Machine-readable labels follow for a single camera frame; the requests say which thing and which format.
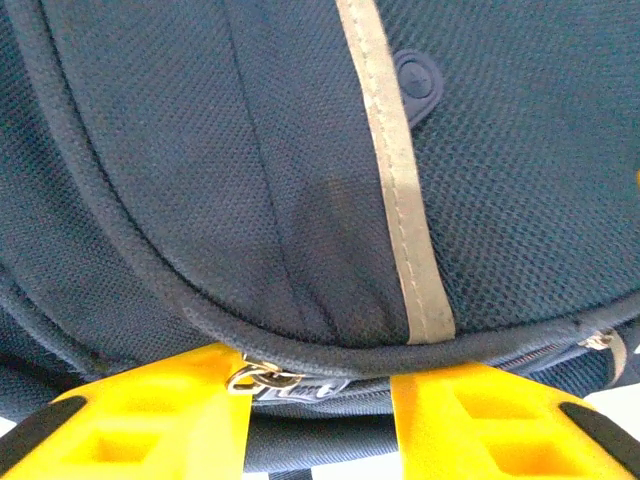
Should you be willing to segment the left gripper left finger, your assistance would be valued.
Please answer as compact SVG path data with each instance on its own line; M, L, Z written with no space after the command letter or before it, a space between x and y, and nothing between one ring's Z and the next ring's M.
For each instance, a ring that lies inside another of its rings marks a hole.
M239 479L251 398L214 344L72 389L1 439L4 479Z

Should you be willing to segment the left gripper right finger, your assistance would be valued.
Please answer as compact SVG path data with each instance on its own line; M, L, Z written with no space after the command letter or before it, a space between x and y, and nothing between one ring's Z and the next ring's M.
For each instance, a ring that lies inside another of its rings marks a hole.
M405 479L636 479L639 442L584 400L481 364L391 378Z

